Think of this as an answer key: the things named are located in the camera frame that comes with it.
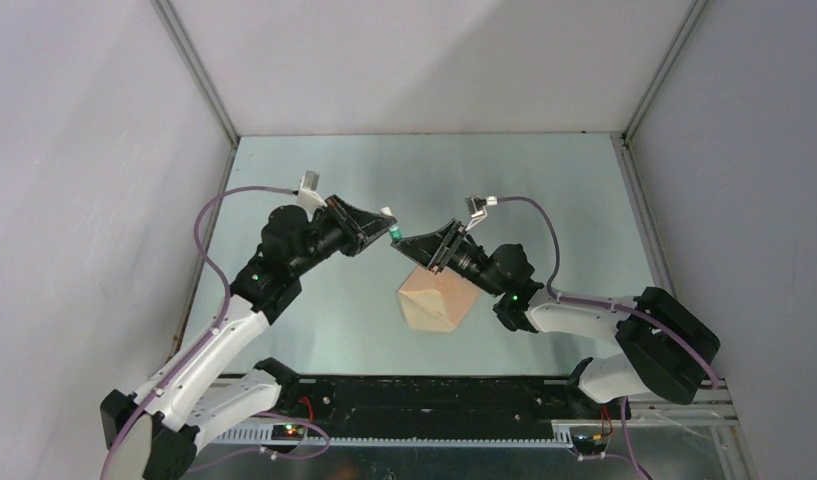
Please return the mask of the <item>tan paper envelope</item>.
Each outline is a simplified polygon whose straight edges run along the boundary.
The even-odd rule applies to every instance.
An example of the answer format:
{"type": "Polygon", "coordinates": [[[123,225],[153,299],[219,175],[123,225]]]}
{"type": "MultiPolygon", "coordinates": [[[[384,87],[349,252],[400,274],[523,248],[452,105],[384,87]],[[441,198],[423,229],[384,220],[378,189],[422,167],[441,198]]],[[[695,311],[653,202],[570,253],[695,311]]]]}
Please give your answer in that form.
{"type": "Polygon", "coordinates": [[[451,270],[434,274],[415,268],[397,291],[409,327],[449,333],[456,330],[482,291],[451,270]]]}

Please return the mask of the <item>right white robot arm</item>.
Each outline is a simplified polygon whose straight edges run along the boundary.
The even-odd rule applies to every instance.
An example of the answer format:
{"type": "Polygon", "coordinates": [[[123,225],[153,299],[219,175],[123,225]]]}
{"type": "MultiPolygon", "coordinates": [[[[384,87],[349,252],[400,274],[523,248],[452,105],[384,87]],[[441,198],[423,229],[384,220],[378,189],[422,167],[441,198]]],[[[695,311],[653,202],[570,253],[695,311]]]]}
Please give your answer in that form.
{"type": "Polygon", "coordinates": [[[705,380],[714,380],[718,336],[666,290],[599,297],[549,289],[534,279],[520,244],[492,254],[452,220],[427,234],[396,238],[393,247],[433,273],[450,271],[496,297],[493,311],[509,331],[567,334],[618,348],[616,355],[582,360],[565,392],[569,411],[590,418],[620,397],[652,393],[690,404],[705,380]]]}

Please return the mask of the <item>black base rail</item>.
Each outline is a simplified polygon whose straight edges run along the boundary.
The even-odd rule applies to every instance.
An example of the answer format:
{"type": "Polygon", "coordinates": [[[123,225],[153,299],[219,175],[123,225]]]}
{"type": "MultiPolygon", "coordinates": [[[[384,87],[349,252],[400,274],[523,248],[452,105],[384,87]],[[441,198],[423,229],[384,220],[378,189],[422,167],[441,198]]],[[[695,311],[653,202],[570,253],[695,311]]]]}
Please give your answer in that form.
{"type": "Polygon", "coordinates": [[[274,410],[361,441],[549,441],[561,421],[619,417],[554,376],[303,375],[274,410]]]}

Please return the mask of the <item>white green glue stick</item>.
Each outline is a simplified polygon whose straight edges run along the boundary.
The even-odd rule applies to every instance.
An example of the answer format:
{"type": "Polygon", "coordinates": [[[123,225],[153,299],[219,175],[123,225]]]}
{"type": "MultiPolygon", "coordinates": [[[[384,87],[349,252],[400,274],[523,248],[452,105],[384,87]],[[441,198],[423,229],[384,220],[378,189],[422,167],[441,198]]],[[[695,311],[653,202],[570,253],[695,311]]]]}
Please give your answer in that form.
{"type": "Polygon", "coordinates": [[[403,238],[402,232],[398,225],[392,225],[388,229],[388,233],[392,241],[399,241],[403,238]]]}

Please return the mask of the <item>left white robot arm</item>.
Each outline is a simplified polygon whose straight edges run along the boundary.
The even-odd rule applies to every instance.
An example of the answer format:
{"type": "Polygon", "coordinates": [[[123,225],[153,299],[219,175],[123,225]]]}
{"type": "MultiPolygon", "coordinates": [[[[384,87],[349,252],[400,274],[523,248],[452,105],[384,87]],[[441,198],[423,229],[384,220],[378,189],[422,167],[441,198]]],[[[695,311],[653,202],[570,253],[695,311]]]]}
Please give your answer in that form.
{"type": "Polygon", "coordinates": [[[113,390],[103,400],[108,455],[101,478],[179,479],[208,444],[240,422],[296,411],[295,373],[275,359],[257,363],[218,392],[209,389],[296,299],[305,273],[335,253],[358,255],[397,220],[387,207],[371,212],[336,195],[295,194],[296,204],[270,213],[236,278],[220,278],[219,310],[199,336],[132,393],[113,390]]]}

